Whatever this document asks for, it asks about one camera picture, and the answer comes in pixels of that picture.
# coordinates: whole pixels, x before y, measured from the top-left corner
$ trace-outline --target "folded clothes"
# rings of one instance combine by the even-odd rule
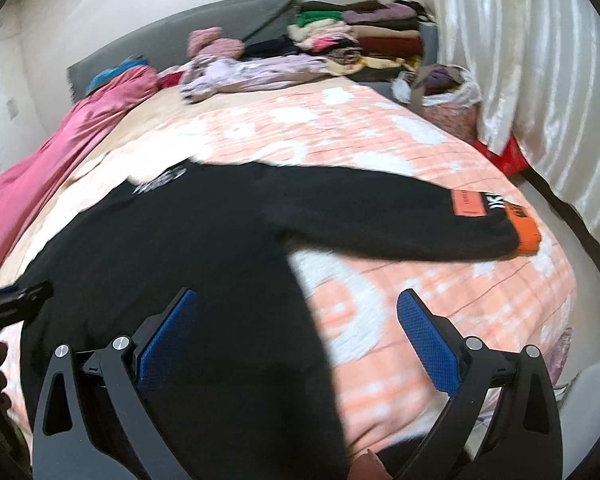
[[[361,56],[359,48],[336,48],[328,53],[327,58],[340,65],[349,65],[356,63]]]
[[[311,22],[304,27],[299,25],[289,25],[286,30],[288,31],[289,37],[294,40],[295,43],[300,43],[306,40],[310,35],[317,33],[319,30],[334,27],[335,25],[349,27],[345,22],[339,22],[333,18],[325,18],[324,20],[318,20],[317,22]]]
[[[342,13],[342,19],[351,25],[362,22],[379,22],[381,20],[406,20],[416,17],[417,13],[411,7],[396,3],[387,4],[385,9],[374,10],[373,12],[345,10]]]
[[[302,2],[300,4],[300,11],[306,12],[308,10],[332,10],[335,12],[344,12],[345,10],[355,10],[356,12],[373,12],[374,10],[385,9],[386,6],[381,4],[378,0],[364,0],[362,2],[355,2],[347,5],[329,4],[327,2]]]
[[[351,74],[355,74],[356,72],[360,72],[363,68],[369,68],[372,70],[395,69],[397,73],[400,73],[401,70],[404,70],[404,60],[399,58],[378,59],[375,57],[361,56],[353,63],[342,65],[336,62],[336,60],[327,57],[326,68],[331,75],[337,76],[349,76]]]
[[[391,30],[390,28],[374,27],[373,25],[351,25],[356,38],[419,38],[417,30]]]
[[[433,20],[429,17],[429,14],[427,13],[426,9],[420,2],[406,2],[405,0],[394,0],[394,3],[411,7],[411,9],[416,11],[418,19],[421,22],[433,22]]]
[[[312,52],[317,56],[324,56],[338,48],[355,48],[359,49],[360,44],[356,40],[348,38],[333,38],[325,37],[315,41]]]
[[[244,48],[243,58],[246,57],[277,57],[299,54],[300,49],[294,45],[294,42],[288,36],[280,36],[275,40],[261,41],[253,43]]]
[[[358,41],[365,54],[377,53],[401,58],[423,54],[420,38],[358,38]]]
[[[330,38],[332,40],[351,40],[357,41],[350,34],[350,26],[349,25],[333,25],[333,27],[326,27],[320,29],[315,34],[311,34],[308,38],[300,43],[296,43],[298,48],[305,51],[310,51],[314,49],[315,42],[321,40],[322,38]]]
[[[215,40],[222,38],[222,28],[211,27],[201,30],[193,30],[189,33],[189,44],[187,45],[187,56],[189,59],[196,57],[200,50],[207,45],[212,44]]]
[[[417,18],[405,20],[381,20],[379,22],[359,22],[356,25],[371,25],[373,27],[390,28],[391,30],[419,30],[420,22]]]
[[[84,91],[84,96],[87,97],[94,93],[98,88],[102,88],[104,85],[108,84],[112,81],[113,78],[118,77],[123,72],[126,72],[131,67],[134,66],[142,66],[146,65],[147,62],[142,56],[130,56],[127,57],[122,63],[113,68],[107,68],[100,72],[96,77],[94,77],[87,89]]]
[[[308,10],[307,12],[302,12],[300,16],[298,16],[296,25],[298,27],[304,27],[309,23],[318,22],[325,18],[340,20],[342,18],[342,13],[334,10]]]
[[[180,80],[180,94],[189,103],[218,92],[277,90],[317,79],[328,72],[324,58],[298,54],[254,61],[197,56]]]
[[[398,74],[402,71],[402,67],[395,68],[370,68],[368,66],[363,67],[361,70],[354,72],[353,74],[347,75],[349,79],[356,83],[367,82],[380,82],[380,81],[392,81],[398,77]]]

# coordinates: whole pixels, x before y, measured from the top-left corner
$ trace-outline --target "red clothing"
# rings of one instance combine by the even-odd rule
[[[401,57],[422,56],[422,38],[358,38],[365,54]]]
[[[502,155],[496,155],[495,153],[490,152],[479,140],[474,142],[474,148],[482,153],[489,159],[491,164],[507,176],[514,175],[529,167],[529,163],[526,161],[524,155],[522,155],[514,136],[509,137],[509,142],[507,142]]]

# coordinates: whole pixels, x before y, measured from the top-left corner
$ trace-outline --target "purple clothing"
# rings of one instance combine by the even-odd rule
[[[185,72],[180,80],[180,94],[186,101],[197,103],[218,92],[277,90],[318,79],[326,73],[325,60],[307,54],[245,62],[205,57],[194,65],[192,62]]]
[[[401,4],[386,4],[386,9],[378,9],[374,12],[345,10],[342,13],[342,19],[350,25],[361,22],[381,22],[383,20],[408,20],[416,16],[415,10]]]
[[[153,68],[126,70],[76,103],[35,153],[0,175],[0,266],[70,173],[129,110],[157,91]]]
[[[457,83],[447,73],[446,68],[440,67],[433,69],[427,74],[424,80],[425,95],[442,94]]]

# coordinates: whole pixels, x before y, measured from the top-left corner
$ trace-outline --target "orange cuff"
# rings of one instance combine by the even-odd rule
[[[521,205],[505,202],[505,211],[520,240],[514,254],[521,256],[536,254],[542,236],[534,219],[527,214],[526,209]]]

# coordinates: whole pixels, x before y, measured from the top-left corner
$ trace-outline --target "plastic bag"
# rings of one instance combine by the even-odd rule
[[[422,106],[453,103],[468,108],[482,102],[482,92],[475,80],[474,74],[461,66],[450,66],[457,68],[464,78],[464,82],[460,85],[460,88],[454,92],[424,96],[422,99]],[[411,87],[404,79],[401,79],[400,77],[394,79],[392,91],[394,92],[394,97],[401,103],[409,104],[411,102]]]

